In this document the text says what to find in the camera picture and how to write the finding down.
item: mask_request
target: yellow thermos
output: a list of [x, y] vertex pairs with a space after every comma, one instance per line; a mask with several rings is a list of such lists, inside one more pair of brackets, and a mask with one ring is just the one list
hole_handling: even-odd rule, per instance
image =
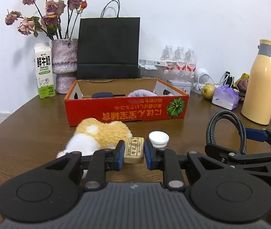
[[251, 121], [268, 125], [271, 118], [271, 41], [260, 40], [258, 47], [241, 113]]

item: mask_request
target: black cable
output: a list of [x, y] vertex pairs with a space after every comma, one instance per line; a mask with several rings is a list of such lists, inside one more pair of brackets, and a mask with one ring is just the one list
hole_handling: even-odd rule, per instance
[[118, 5], [117, 17], [119, 16], [119, 14], [120, 14], [120, 9], [121, 9], [121, 3], [120, 3], [119, 0], [111, 0], [110, 2], [107, 3], [107, 5], [106, 5], [106, 6], [103, 8], [103, 10], [101, 11], [100, 18], [104, 18], [104, 12], [106, 11], [107, 6], [108, 6], [111, 2], [116, 2], [116, 3], [117, 3], [117, 5]]
[[206, 142], [217, 145], [217, 142], [215, 139], [215, 126], [216, 126], [217, 121], [219, 121], [220, 119], [227, 119], [231, 121], [234, 124], [234, 126], [238, 129], [238, 133], [240, 136], [239, 152], [245, 155], [247, 151], [246, 128], [243, 124], [243, 121], [230, 110], [220, 110], [216, 114], [213, 115], [213, 117], [210, 119], [208, 123], [207, 131], [205, 134]]

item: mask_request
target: dark blue object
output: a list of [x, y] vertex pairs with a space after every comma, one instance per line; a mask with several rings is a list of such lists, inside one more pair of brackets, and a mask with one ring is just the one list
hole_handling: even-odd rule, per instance
[[264, 142], [268, 140], [268, 135], [264, 130], [246, 128], [247, 139]]
[[119, 155], [118, 155], [118, 162], [117, 162], [118, 170], [122, 169], [122, 165], [124, 161], [124, 151], [125, 151], [125, 146], [121, 147]]
[[145, 158], [146, 158], [147, 169], [151, 169], [150, 151], [149, 151], [149, 147], [146, 141], [144, 142], [144, 153], [145, 153]]
[[111, 92], [99, 92], [92, 95], [92, 98], [110, 98], [114, 97]]

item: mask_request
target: orange and white plush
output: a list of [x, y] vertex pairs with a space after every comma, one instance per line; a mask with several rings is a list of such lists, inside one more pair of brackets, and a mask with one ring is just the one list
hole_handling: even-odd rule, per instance
[[102, 123], [94, 118], [88, 118], [77, 126], [66, 149], [59, 152], [57, 158], [72, 151], [80, 151], [83, 156], [90, 156], [100, 149], [115, 149], [120, 140], [126, 141], [130, 137], [131, 131], [121, 121]]

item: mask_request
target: small white fan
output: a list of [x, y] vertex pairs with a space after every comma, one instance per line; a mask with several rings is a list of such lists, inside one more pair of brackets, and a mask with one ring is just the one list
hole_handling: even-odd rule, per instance
[[209, 81], [210, 76], [206, 69], [199, 68], [196, 70], [195, 73], [195, 83], [194, 83], [194, 90], [201, 90], [203, 86]]

